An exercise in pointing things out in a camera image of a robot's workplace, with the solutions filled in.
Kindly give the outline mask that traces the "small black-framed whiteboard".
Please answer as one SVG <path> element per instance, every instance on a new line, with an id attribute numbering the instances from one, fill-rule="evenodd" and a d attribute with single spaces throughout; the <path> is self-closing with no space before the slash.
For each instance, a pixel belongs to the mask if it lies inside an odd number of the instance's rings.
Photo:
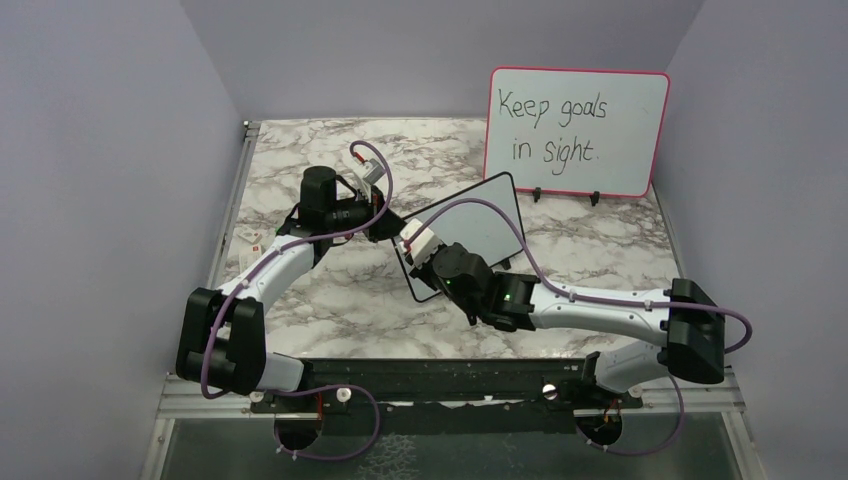
<path id="1" fill-rule="evenodd" d="M 419 224 L 431 218 L 444 206 L 467 198 L 485 200 L 497 206 L 519 230 L 523 229 L 513 177 L 508 172 L 501 172 L 407 215 L 404 218 L 406 226 L 401 233 L 413 233 Z M 450 209 L 439 216 L 429 229 L 444 244 L 458 242 L 469 252 L 481 256 L 490 267 L 521 252 L 519 241 L 501 216 L 475 202 Z"/>

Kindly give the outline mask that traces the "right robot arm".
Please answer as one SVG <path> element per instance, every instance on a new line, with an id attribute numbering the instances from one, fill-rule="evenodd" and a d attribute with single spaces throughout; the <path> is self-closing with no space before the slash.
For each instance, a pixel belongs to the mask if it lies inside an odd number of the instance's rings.
<path id="1" fill-rule="evenodd" d="M 725 316 L 693 281 L 668 291 L 627 291 L 555 285 L 536 275 L 496 272 L 458 243 L 428 253 L 402 251 L 411 277 L 451 300 L 469 324 L 503 332 L 579 329 L 631 338 L 617 350 L 586 359 L 579 398 L 600 407 L 661 377 L 705 385 L 724 379 Z"/>

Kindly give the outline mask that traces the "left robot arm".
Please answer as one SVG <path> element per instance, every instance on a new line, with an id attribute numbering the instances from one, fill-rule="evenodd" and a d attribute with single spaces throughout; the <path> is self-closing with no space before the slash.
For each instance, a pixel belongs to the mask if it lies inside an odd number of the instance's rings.
<path id="1" fill-rule="evenodd" d="M 333 168 L 307 168 L 300 198 L 266 251 L 237 277 L 219 287 L 199 287 L 188 297 L 176 357 L 179 378 L 200 384 L 202 394 L 249 395 L 276 391 L 298 411 L 313 401 L 314 384 L 304 361 L 266 346 L 265 316 L 300 277 L 328 251 L 357 233 L 388 240 L 403 227 L 377 183 L 390 174 L 372 159 L 354 170 L 353 182 Z"/>

